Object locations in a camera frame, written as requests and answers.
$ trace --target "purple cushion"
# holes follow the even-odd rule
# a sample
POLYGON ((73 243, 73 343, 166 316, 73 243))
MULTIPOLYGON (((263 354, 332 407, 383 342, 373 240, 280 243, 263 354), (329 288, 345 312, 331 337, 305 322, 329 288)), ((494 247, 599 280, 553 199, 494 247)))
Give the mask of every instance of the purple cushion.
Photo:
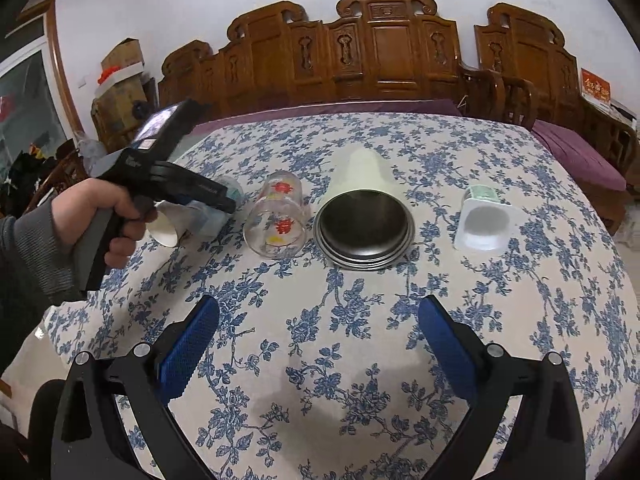
POLYGON ((349 114, 358 112, 398 112, 414 114, 437 114, 460 117, 462 114, 450 99, 434 99, 429 101, 348 101, 322 105, 302 105, 291 108, 279 108, 253 114, 238 115, 199 124, 193 130, 195 135, 210 133, 224 126, 235 124, 257 123, 258 121, 274 121, 292 117, 307 117, 321 114, 349 114))
POLYGON ((625 178, 573 130, 536 120, 531 131, 567 173, 597 186, 624 191, 625 178))

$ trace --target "glass door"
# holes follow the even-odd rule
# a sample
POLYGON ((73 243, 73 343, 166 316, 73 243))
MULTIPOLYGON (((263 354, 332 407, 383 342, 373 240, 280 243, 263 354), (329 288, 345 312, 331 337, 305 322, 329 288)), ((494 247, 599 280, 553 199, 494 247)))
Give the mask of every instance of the glass door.
POLYGON ((0 63, 0 182, 11 164, 31 145, 44 156, 73 138, 58 95, 46 38, 0 63))

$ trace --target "table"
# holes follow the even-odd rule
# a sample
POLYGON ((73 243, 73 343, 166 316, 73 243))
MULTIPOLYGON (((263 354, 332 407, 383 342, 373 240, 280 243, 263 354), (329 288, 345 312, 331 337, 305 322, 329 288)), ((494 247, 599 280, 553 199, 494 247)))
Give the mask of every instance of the table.
MULTIPOLYGON (((169 249, 146 238, 126 269, 87 302, 64 304, 47 331, 68 364, 81 350, 121 355, 183 319, 203 293, 215 296, 220 329, 170 408, 222 478, 421 478, 466 412, 417 329, 417 302, 427 294, 512 355, 562 354, 588 478, 619 447, 640 404, 636 298, 594 210, 526 130, 420 114, 293 118, 215 131, 180 163, 237 178, 247 204, 218 240, 192 236, 169 249), (398 264, 340 270, 312 240, 280 262, 246 247, 242 223, 265 176, 293 171, 314 208, 332 153, 347 144, 380 153, 406 189, 417 235, 398 264), (453 248, 471 183, 492 184, 527 215, 502 257, 453 248)), ((159 475, 127 399, 118 403, 141 464, 159 475)), ((480 472, 504 449, 517 405, 480 472)))

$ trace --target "person's arm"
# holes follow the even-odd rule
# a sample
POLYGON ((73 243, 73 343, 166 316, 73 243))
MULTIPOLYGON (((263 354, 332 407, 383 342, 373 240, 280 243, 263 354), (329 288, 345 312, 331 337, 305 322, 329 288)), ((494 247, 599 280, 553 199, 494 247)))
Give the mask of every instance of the person's arm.
POLYGON ((104 257, 108 266, 123 268, 145 232, 124 188, 88 179, 18 220, 0 220, 0 374, 50 305, 82 299, 71 249, 96 210, 112 207, 132 220, 104 257))

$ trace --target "human hand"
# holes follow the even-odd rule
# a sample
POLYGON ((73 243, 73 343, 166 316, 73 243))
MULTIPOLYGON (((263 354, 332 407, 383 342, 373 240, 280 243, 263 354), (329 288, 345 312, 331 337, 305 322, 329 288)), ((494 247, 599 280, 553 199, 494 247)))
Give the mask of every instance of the human hand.
POLYGON ((88 178, 63 191, 51 202, 53 226, 62 243, 74 245, 87 230, 98 209, 115 209, 116 213, 128 221, 122 229, 122 236, 111 240, 104 262, 113 269, 122 269, 136 250, 136 241, 145 235, 145 222, 152 222, 158 216, 155 209, 144 219, 133 204, 129 192, 107 182, 88 178))

